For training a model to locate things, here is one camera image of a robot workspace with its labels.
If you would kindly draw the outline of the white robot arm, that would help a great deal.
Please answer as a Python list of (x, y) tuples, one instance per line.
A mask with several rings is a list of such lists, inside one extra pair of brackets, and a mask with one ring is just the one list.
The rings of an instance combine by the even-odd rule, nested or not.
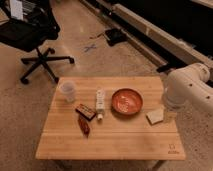
[(210, 69), (202, 63), (194, 63), (170, 72), (162, 100), (170, 109), (181, 108), (189, 101), (198, 109), (213, 114), (213, 88), (206, 82)]

